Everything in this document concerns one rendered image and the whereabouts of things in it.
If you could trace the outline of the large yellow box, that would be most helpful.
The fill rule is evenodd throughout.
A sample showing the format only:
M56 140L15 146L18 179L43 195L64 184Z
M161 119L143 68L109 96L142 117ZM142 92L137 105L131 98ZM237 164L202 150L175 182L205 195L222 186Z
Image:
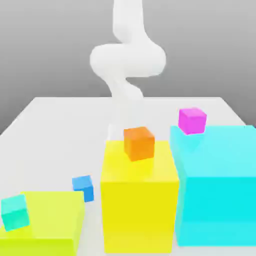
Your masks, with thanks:
M169 142L154 157L130 161L121 140L106 143L100 178L104 251L170 253L179 177Z

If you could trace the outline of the small orange cube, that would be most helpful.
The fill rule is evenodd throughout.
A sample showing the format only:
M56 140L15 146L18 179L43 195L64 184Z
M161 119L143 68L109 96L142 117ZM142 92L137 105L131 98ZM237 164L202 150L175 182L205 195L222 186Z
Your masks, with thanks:
M124 152L132 161L150 159L155 154L155 136L145 127L128 128L123 131Z

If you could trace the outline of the large cyan box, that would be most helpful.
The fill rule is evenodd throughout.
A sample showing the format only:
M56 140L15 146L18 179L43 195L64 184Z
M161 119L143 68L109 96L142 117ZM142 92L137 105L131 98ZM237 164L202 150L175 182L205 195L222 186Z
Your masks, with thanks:
M179 246L256 247L256 128L209 125L202 134L170 128L179 177Z

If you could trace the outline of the large lime box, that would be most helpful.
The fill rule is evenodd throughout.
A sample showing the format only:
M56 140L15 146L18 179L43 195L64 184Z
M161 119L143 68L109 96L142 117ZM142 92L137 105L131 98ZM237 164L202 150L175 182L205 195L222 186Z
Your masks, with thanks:
M77 256L85 217L81 191L23 191L30 224L0 228L0 256Z

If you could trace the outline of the small teal cube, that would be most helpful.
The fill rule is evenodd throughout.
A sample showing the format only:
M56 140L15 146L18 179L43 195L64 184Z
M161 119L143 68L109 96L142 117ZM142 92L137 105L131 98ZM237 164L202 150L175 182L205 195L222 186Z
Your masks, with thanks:
M6 232L30 225L29 211L24 194L4 198L0 202L0 215Z

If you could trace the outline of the small blue cube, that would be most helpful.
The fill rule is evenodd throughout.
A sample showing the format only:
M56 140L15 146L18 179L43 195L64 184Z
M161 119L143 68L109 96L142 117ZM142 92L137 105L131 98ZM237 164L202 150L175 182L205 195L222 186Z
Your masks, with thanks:
M72 188L74 191L82 191L84 202L92 202L94 200L94 187L90 175L72 178Z

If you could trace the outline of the small magenta cube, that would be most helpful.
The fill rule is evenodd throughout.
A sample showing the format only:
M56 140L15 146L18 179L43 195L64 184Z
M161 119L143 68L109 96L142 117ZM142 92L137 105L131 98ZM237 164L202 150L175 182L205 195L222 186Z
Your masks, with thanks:
M186 134L202 134L206 128L207 114L197 107L179 110L178 127Z

